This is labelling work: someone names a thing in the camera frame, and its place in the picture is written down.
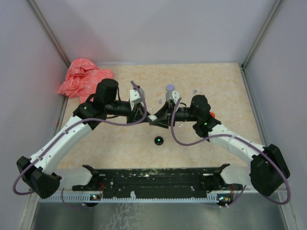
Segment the white earbud charging case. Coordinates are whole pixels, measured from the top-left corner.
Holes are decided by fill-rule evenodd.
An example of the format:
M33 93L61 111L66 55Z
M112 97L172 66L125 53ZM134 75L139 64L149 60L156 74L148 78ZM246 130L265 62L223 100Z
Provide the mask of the white earbud charging case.
M157 119L157 116L155 115L149 115L148 118L151 120L151 121L154 121Z

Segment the black earbud charging case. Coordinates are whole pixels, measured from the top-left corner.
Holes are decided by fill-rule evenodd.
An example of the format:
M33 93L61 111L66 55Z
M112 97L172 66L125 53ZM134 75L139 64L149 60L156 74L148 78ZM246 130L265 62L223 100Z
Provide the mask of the black earbud charging case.
M158 146L162 145L164 143L164 139L161 136L157 136L154 139L154 143Z

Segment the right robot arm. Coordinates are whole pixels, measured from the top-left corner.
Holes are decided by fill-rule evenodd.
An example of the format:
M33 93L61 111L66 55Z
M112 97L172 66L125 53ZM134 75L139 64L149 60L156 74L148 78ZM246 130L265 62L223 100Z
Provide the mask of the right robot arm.
M217 188L224 190L230 184L241 184L270 196L290 177L277 146L256 144L228 129L211 113L204 95L193 96L189 107L179 107L178 99L178 96L172 97L157 113L149 115L150 125L169 128L175 122L194 122L193 129L199 137L225 148L246 164L223 168L214 178Z

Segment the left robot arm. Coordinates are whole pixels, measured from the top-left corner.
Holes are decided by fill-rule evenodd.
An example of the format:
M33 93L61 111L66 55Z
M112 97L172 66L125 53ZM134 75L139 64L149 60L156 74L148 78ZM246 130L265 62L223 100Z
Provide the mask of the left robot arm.
M30 158L21 157L17 161L20 175L16 181L23 180L42 199L52 196L59 189L76 185L96 189L100 179L86 166L63 170L59 174L56 169L69 151L100 123L112 124L106 119L108 114L128 117L135 114L141 104L146 108L143 90L135 83L132 85L130 99L125 102L116 99L116 80L103 79L98 83L96 92L78 106L67 124L41 150Z

